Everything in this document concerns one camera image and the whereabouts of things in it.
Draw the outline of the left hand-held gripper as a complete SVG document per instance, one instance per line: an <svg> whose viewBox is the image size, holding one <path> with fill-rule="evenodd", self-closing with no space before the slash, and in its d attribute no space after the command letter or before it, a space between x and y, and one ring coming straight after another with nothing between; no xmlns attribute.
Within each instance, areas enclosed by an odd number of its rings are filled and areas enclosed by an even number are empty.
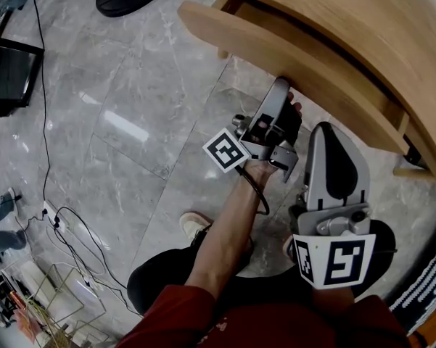
<svg viewBox="0 0 436 348"><path fill-rule="evenodd" d="M289 89L285 78L277 78L263 100L261 115L235 115L234 131L224 128L203 146L224 173L246 160L256 160L281 170L283 181L288 181L299 157L274 117L280 115Z"/></svg>

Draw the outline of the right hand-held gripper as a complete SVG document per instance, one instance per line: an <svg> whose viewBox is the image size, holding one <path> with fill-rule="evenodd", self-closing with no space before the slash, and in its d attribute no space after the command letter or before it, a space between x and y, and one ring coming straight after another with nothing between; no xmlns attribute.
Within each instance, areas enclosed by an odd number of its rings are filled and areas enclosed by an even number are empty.
<svg viewBox="0 0 436 348"><path fill-rule="evenodd" d="M321 122L310 136L305 173L307 208L317 211L299 214L292 224L301 278L315 289L362 284L376 240L365 203L366 159L340 129Z"/></svg>

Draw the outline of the wooden drawer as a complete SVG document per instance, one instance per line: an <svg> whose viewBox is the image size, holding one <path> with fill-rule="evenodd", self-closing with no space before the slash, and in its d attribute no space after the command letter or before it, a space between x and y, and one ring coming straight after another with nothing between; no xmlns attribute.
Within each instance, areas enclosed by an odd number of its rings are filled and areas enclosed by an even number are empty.
<svg viewBox="0 0 436 348"><path fill-rule="evenodd" d="M407 112L362 70L290 16L251 0L242 1L235 13L185 1L178 16L199 39L286 78L368 146L408 152Z"/></svg>

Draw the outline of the person's right forearm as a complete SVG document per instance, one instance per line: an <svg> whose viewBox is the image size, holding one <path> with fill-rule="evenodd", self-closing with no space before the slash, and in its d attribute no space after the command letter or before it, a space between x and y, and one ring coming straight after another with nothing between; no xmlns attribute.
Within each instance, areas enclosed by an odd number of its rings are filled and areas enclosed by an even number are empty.
<svg viewBox="0 0 436 348"><path fill-rule="evenodd" d="M325 289L312 291L313 306L329 318L343 314L355 304L355 298L350 287L340 289Z"/></svg>

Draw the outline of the person's left forearm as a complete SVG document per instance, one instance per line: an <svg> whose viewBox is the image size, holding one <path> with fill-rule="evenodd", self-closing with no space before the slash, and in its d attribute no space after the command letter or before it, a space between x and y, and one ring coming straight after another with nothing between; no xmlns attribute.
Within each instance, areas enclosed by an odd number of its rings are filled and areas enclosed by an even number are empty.
<svg viewBox="0 0 436 348"><path fill-rule="evenodd" d="M219 298L247 246L259 204L257 192L239 177L198 250L187 286Z"/></svg>

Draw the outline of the wooden coffee table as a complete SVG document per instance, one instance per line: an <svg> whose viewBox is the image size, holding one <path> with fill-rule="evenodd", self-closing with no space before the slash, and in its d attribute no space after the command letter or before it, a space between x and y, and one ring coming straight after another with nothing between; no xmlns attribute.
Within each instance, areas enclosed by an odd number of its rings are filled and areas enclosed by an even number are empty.
<svg viewBox="0 0 436 348"><path fill-rule="evenodd" d="M353 55L404 106L436 179L436 0L258 0Z"/></svg>

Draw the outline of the person's left hand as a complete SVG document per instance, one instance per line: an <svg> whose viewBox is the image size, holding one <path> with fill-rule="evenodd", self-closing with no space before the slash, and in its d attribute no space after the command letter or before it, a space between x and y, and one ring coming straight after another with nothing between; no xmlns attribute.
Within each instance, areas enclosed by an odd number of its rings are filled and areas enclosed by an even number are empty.
<svg viewBox="0 0 436 348"><path fill-rule="evenodd" d="M302 117L302 104L295 101L295 95L290 91L287 94L287 100L292 105L292 107L297 111L298 115Z"/></svg>

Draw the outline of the black white striped blanket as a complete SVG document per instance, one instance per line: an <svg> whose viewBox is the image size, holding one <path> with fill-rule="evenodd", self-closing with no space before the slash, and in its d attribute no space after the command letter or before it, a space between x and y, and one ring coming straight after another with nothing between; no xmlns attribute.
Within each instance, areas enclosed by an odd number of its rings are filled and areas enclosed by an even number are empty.
<svg viewBox="0 0 436 348"><path fill-rule="evenodd" d="M387 300L390 310L412 334L436 310L436 243Z"/></svg>

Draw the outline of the person's left shoe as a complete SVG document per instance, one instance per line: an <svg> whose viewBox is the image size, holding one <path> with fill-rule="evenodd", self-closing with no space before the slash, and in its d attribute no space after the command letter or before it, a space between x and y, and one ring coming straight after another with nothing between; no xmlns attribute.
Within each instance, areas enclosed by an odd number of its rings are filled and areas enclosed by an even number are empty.
<svg viewBox="0 0 436 348"><path fill-rule="evenodd" d="M198 212L185 212L179 218L179 225L190 240L194 240L201 231L206 230L211 224L212 222L208 217Z"/></svg>

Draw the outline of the person's red shirt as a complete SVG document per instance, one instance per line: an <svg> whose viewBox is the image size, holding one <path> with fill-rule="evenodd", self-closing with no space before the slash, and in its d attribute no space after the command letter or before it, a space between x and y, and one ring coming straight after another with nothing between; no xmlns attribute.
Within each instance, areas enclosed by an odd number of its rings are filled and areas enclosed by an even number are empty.
<svg viewBox="0 0 436 348"><path fill-rule="evenodd" d="M166 286L116 348L410 348L406 332L377 296L328 320L300 303L232 307L194 286Z"/></svg>

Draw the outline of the orange sofa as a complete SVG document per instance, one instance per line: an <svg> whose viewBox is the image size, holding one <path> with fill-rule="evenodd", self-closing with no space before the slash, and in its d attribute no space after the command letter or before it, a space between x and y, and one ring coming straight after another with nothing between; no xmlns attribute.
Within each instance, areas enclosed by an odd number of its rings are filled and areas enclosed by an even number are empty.
<svg viewBox="0 0 436 348"><path fill-rule="evenodd" d="M408 339L411 348L432 348L436 345L436 310Z"/></svg>

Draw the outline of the person's black trousers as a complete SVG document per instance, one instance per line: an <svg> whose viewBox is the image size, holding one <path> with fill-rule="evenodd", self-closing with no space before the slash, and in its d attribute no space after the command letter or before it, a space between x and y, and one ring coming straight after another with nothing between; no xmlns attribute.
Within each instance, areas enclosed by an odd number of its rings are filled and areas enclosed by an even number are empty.
<svg viewBox="0 0 436 348"><path fill-rule="evenodd" d="M362 295L385 274L396 253L395 234L386 223L372 220L370 229L376 235L374 251L364 282L351 287L355 297ZM191 246L184 249L161 252L132 272L127 285L128 298L141 315L147 312L166 286L185 284L204 237L200 234ZM232 307L276 303L310 305L311 297L311 286L301 278L298 266L294 265L275 276L233 276L214 311L217 315Z"/></svg>

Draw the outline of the black glass display cabinet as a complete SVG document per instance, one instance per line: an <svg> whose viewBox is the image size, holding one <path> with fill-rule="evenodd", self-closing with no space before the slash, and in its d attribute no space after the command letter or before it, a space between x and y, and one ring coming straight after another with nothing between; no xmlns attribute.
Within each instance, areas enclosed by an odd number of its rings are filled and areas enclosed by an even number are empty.
<svg viewBox="0 0 436 348"><path fill-rule="evenodd" d="M0 117L29 105L44 50L0 37Z"/></svg>

